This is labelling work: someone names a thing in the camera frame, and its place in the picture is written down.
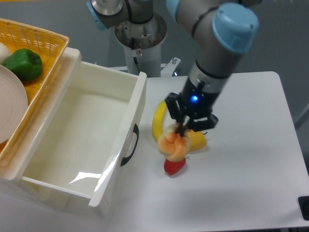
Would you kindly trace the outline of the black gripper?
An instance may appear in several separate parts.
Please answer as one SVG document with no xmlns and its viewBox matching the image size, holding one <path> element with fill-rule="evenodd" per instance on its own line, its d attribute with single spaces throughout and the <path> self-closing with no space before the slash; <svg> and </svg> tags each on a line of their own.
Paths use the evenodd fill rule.
<svg viewBox="0 0 309 232">
<path fill-rule="evenodd" d="M 206 131 L 218 123 L 218 117 L 212 114 L 217 93 L 205 92 L 205 85 L 205 81 L 201 81 L 196 87 L 188 77 L 180 94 L 171 92 L 165 98 L 169 114 L 176 121 L 177 131 Z"/>
</svg>

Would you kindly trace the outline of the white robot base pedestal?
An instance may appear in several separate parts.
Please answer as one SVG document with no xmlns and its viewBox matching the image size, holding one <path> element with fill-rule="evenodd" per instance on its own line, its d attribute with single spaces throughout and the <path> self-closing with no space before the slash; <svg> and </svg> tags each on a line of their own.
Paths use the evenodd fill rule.
<svg viewBox="0 0 309 232">
<path fill-rule="evenodd" d="M 161 45 L 167 35 L 163 17 L 153 14 L 145 24 L 123 22 L 115 27 L 115 36 L 124 49 L 127 72 L 147 77 L 161 76 Z"/>
</svg>

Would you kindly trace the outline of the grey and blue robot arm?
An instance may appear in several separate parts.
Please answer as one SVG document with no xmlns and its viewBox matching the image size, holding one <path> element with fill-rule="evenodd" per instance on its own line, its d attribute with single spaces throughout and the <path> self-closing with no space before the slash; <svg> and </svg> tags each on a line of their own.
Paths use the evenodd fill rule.
<svg viewBox="0 0 309 232">
<path fill-rule="evenodd" d="M 215 127 L 218 119 L 212 107 L 258 31 L 258 18 L 250 10 L 256 4 L 255 0 L 166 1 L 173 19 L 201 49 L 182 91 L 165 99 L 177 123 L 176 133 Z M 114 28 L 129 73 L 160 76 L 167 25 L 154 12 L 153 1 L 90 0 L 87 7 L 99 29 Z"/>
</svg>

